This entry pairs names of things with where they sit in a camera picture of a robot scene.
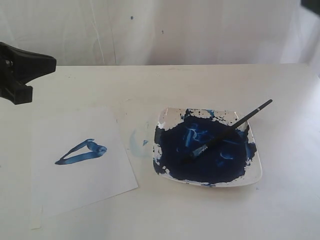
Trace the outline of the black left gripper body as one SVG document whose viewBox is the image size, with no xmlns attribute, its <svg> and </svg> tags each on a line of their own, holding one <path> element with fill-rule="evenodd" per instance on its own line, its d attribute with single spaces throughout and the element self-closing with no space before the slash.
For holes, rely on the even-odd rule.
<svg viewBox="0 0 320 240">
<path fill-rule="evenodd" d="M 12 62 L 8 59 L 5 54 L 5 44 L 0 43 L 0 97 L 6 100 L 12 100 L 12 93 L 9 91 L 9 83 L 11 79 Z"/>
</svg>

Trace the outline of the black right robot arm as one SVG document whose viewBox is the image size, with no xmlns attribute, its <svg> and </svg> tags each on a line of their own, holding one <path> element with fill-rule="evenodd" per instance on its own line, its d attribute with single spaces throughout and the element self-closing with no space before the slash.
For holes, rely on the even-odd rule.
<svg viewBox="0 0 320 240">
<path fill-rule="evenodd" d="M 320 11 L 320 0 L 301 0 L 301 5 L 315 13 Z"/>
</svg>

